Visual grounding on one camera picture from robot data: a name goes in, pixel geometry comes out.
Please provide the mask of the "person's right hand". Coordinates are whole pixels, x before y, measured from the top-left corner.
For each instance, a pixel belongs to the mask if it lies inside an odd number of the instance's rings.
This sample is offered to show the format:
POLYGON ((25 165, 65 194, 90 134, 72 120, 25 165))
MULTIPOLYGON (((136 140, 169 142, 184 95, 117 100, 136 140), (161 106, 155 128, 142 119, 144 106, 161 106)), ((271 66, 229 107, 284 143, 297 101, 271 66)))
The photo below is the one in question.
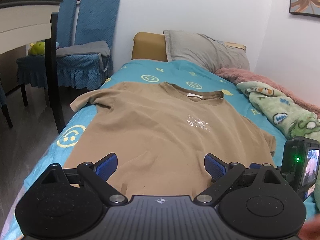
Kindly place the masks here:
POLYGON ((298 236, 302 240, 320 240, 320 214, 306 221, 298 236))

